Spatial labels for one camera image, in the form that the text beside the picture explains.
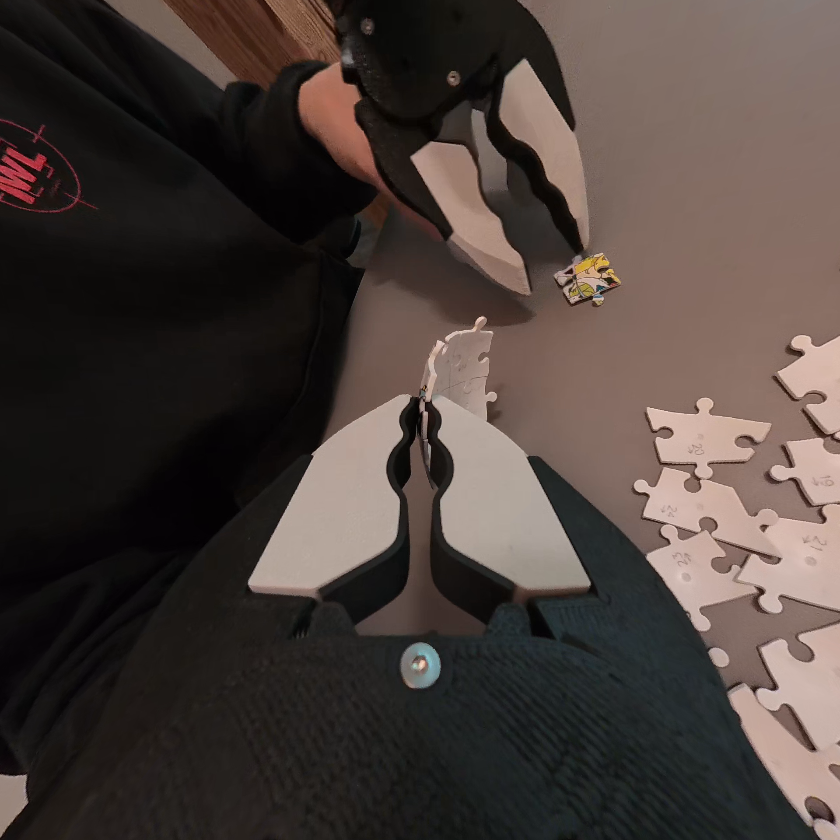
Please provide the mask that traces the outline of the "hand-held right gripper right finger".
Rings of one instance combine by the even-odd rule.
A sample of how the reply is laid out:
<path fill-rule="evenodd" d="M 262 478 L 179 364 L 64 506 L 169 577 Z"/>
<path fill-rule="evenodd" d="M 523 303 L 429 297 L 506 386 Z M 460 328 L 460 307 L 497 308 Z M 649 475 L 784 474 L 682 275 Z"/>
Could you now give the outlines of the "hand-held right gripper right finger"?
<path fill-rule="evenodd" d="M 444 396 L 433 398 L 427 417 L 430 569 L 440 593 L 488 624 L 508 603 L 589 592 L 590 577 L 524 450 Z"/>

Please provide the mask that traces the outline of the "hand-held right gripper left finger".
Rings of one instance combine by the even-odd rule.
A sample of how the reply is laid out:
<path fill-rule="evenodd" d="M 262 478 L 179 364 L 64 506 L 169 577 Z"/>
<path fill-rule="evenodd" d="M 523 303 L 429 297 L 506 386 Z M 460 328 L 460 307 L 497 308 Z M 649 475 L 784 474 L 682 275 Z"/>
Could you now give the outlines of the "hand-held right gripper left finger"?
<path fill-rule="evenodd" d="M 248 579 L 252 592 L 337 603 L 355 624 L 402 593 L 418 404 L 398 395 L 313 453 Z"/>

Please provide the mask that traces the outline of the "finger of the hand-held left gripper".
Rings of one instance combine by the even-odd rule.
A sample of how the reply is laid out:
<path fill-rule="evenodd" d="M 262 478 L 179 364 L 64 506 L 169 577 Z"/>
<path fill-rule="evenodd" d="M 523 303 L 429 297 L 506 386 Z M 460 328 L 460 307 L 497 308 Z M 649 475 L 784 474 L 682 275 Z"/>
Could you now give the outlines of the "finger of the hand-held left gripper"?
<path fill-rule="evenodd" d="M 525 174 L 574 255 L 589 245 L 589 210 L 574 121 L 565 118 L 551 87 L 521 58 L 495 86 L 487 112 L 491 144 Z"/>
<path fill-rule="evenodd" d="M 460 261 L 519 296 L 532 293 L 522 256 L 487 202 L 475 127 L 483 115 L 469 101 L 443 120 L 440 134 L 412 154 L 412 163 L 448 225 L 444 237 Z"/>

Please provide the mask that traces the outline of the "colourful printed puzzle piece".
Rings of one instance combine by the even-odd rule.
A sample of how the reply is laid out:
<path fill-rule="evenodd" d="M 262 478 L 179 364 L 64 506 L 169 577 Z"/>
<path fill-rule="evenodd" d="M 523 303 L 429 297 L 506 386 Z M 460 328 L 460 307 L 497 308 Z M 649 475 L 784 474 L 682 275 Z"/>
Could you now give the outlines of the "colourful printed puzzle piece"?
<path fill-rule="evenodd" d="M 553 279 L 571 306 L 590 302 L 600 307 L 604 295 L 622 285 L 604 253 L 575 258 L 572 265 L 555 272 Z"/>

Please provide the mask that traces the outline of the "white assembled puzzle ball section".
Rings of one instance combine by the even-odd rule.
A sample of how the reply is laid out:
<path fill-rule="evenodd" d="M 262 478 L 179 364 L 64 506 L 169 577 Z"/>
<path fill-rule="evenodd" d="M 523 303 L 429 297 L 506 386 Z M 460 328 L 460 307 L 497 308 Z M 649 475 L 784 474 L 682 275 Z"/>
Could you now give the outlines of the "white assembled puzzle ball section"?
<path fill-rule="evenodd" d="M 480 447 L 500 433 L 487 423 L 487 405 L 497 394 L 487 392 L 489 351 L 493 332 L 487 319 L 479 317 L 470 329 L 450 333 L 437 341 L 427 357 L 416 424 L 419 448 L 430 486 L 438 489 L 438 479 L 447 481 L 447 468 L 433 469 L 433 445 L 437 433 L 444 433 L 441 445 L 454 445 L 452 459 L 477 460 Z"/>

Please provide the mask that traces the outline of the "person's left forearm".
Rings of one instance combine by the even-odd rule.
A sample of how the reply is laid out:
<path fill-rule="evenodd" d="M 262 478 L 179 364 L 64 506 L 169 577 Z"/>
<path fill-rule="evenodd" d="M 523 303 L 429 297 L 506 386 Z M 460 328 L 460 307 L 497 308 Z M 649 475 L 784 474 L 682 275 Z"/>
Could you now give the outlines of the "person's left forearm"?
<path fill-rule="evenodd" d="M 301 84 L 325 67 L 313 60 L 288 66 L 268 89 L 243 81 L 229 84 L 216 106 L 232 191 L 297 243 L 362 212 L 378 195 L 342 171 L 301 125 Z"/>

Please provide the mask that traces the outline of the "pile of white puzzle pieces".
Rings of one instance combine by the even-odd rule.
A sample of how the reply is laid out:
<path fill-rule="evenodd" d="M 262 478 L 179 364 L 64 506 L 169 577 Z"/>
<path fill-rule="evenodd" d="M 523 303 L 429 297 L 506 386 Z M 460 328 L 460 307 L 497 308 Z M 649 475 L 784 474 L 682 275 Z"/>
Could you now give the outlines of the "pile of white puzzle pieces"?
<path fill-rule="evenodd" d="M 785 465 L 768 477 L 794 482 L 818 520 L 783 518 L 770 509 L 750 513 L 732 487 L 716 482 L 713 469 L 744 464 L 771 424 L 715 413 L 702 397 L 692 412 L 648 407 L 659 464 L 652 485 L 634 491 L 646 498 L 643 517 L 661 524 L 665 544 L 647 561 L 667 584 L 696 630 L 706 633 L 708 608 L 756 599 L 758 609 L 780 615 L 787 604 L 838 613 L 838 338 L 816 344 L 793 337 L 792 362 L 774 374 L 789 397 L 822 400 L 804 413 L 821 436 L 782 444 Z M 758 654 L 772 687 L 744 684 L 728 698 L 753 750 L 799 816 L 818 838 L 838 838 L 838 621 L 797 637 L 810 657 L 799 659 L 790 643 L 775 638 Z"/>

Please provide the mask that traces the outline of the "person's left hand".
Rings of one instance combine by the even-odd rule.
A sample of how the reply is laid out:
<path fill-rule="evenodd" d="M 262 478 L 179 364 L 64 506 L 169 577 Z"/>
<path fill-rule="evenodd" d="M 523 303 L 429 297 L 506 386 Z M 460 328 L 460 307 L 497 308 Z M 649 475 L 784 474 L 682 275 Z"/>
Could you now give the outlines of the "person's left hand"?
<path fill-rule="evenodd" d="M 355 118 L 360 99 L 357 88 L 343 79 L 340 63 L 331 64 L 301 84 L 297 100 L 301 125 L 343 172 L 372 186 L 433 241 L 442 241 L 436 227 L 401 203 L 382 180 L 369 141 Z"/>

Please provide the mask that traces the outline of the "person in black sweatshirt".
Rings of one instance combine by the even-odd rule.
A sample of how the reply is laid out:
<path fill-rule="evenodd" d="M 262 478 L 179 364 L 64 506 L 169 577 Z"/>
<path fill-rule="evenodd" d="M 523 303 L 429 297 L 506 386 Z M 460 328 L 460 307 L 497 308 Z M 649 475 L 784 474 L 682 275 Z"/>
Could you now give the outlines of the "person in black sweatshirt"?
<path fill-rule="evenodd" d="M 193 556 L 326 423 L 358 279 L 226 178 L 223 91 L 2 2 L 2 774 L 62 766 Z"/>

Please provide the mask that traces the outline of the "wooden frame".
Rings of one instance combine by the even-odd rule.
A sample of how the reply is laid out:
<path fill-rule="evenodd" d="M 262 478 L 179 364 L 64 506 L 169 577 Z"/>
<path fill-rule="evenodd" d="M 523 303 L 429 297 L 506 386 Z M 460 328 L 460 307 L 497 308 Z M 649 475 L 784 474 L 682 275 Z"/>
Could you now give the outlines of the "wooden frame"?
<path fill-rule="evenodd" d="M 340 60 L 323 1 L 167 1 L 237 79 L 267 87 L 284 67 Z"/>

